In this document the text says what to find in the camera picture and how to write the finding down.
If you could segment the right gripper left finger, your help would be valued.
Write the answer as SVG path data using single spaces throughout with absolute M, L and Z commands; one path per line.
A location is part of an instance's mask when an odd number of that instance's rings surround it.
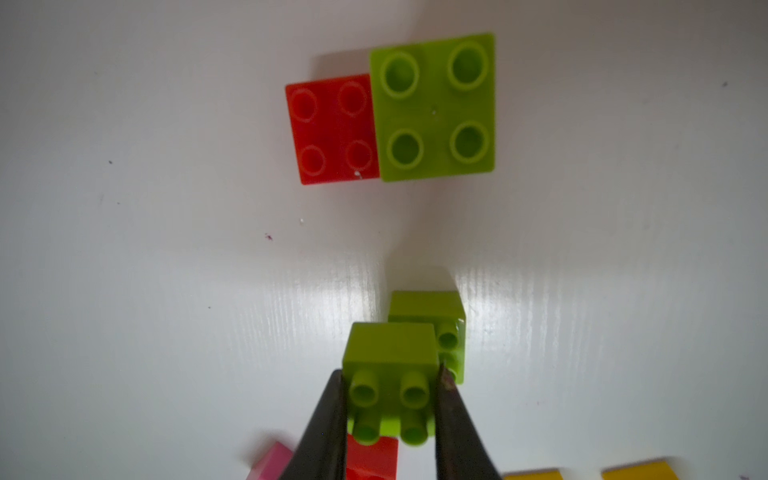
M 342 370 L 334 370 L 280 480 L 346 478 L 347 402 Z

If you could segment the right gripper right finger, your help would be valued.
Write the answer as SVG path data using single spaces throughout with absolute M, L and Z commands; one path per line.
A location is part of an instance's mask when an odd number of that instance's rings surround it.
M 434 413 L 437 478 L 501 480 L 444 364 L 436 381 Z

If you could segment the green lego brick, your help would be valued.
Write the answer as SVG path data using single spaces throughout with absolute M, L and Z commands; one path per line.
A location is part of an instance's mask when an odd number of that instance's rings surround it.
M 439 369 L 432 325 L 353 324 L 342 361 L 348 432 L 364 446 L 384 437 L 424 444 L 434 434 Z
M 376 48 L 369 65 L 383 181 L 494 170 L 494 34 Z
M 434 327 L 440 361 L 461 385 L 465 374 L 466 313 L 458 291 L 394 291 L 389 322 Z

